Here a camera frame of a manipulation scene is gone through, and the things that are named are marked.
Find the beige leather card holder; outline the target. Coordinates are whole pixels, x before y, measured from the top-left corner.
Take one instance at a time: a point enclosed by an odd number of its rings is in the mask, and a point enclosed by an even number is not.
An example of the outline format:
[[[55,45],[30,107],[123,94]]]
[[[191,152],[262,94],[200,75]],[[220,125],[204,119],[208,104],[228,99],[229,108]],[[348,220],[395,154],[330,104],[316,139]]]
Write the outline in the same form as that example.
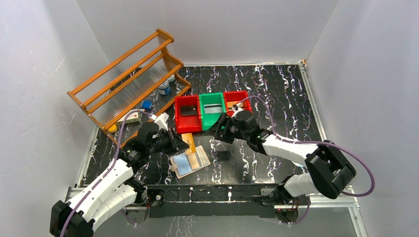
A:
[[[203,146],[197,146],[192,154],[181,153],[170,158],[171,170],[178,179],[190,175],[211,164]]]

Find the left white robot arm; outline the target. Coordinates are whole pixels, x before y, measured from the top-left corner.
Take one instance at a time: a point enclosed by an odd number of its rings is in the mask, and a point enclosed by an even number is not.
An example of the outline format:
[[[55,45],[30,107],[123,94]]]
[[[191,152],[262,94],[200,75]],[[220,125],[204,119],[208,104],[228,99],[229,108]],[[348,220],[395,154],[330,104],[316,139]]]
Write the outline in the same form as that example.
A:
[[[146,122],[116,151],[116,159],[90,185],[51,210],[49,232],[55,237],[91,237],[124,207],[148,201],[146,185],[135,179],[151,155],[175,155],[190,146],[173,128]]]

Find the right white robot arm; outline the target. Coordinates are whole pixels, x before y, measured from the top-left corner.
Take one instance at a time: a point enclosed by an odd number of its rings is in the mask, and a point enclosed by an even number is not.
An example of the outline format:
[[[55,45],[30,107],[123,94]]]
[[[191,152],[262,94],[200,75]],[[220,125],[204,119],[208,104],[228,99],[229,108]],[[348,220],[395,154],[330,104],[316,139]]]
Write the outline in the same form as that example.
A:
[[[292,204],[297,197],[314,193],[336,199],[356,176],[355,168],[333,142],[305,144],[281,138],[261,128],[249,111],[233,117],[222,113],[205,134],[229,144],[244,140],[254,152],[285,158],[307,169],[304,174],[288,176],[268,194],[252,197],[253,201]]]

